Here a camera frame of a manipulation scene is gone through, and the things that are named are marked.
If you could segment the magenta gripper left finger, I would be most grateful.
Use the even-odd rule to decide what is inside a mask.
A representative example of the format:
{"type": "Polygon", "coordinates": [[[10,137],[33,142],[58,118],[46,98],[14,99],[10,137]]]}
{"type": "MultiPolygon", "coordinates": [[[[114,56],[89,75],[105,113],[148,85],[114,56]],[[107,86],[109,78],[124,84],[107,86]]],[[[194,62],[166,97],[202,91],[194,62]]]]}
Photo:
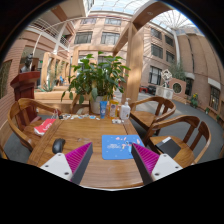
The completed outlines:
{"type": "Polygon", "coordinates": [[[41,169],[79,185],[92,153],[93,145],[87,143],[67,154],[57,153],[41,169]]]}

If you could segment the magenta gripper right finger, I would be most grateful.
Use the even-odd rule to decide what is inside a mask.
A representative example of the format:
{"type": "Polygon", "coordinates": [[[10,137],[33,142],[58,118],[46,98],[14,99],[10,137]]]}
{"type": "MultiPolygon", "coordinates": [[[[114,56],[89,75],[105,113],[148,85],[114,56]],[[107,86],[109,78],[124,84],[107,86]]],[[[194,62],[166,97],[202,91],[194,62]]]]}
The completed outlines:
{"type": "Polygon", "coordinates": [[[131,153],[144,185],[182,169],[168,154],[158,155],[152,150],[135,143],[132,144],[131,153]]]}

